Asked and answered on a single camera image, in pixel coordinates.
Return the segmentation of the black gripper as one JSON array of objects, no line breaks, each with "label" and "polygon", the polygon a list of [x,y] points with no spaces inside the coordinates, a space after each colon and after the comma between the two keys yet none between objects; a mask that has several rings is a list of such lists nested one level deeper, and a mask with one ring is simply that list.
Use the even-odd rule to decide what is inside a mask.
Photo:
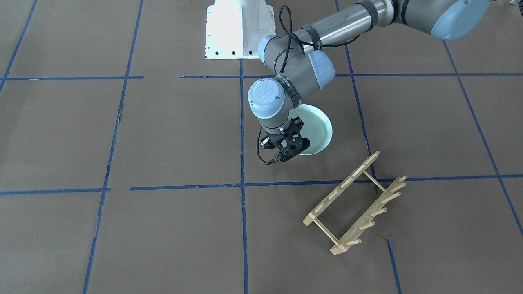
[{"label": "black gripper", "polygon": [[278,155],[269,160],[270,163],[286,162],[310,147],[310,140],[301,136],[302,127],[303,121],[300,117],[292,118],[288,128],[283,128],[278,134],[267,133],[267,136],[260,139],[262,149],[279,150]]}]

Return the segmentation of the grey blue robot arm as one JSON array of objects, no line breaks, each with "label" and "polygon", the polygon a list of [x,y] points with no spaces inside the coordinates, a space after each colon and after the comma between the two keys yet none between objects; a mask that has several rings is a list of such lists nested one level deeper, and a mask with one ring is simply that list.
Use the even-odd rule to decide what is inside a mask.
[{"label": "grey blue robot arm", "polygon": [[256,80],[247,94],[265,137],[258,149],[278,149],[265,165],[286,162],[306,151],[311,141],[301,135],[303,121],[290,111],[324,88],[335,76],[324,50],[351,44],[375,27],[403,24],[444,41],[467,35],[484,17],[489,0],[359,0],[355,4],[285,36],[265,36],[258,54],[275,76]]}]

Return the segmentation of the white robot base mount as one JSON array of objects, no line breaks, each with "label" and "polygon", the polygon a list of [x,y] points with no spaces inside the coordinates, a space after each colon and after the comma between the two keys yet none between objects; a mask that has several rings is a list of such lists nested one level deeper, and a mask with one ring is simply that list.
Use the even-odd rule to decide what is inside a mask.
[{"label": "white robot base mount", "polygon": [[258,45],[276,33],[275,13],[264,0],[216,0],[207,7],[204,57],[259,58]]}]

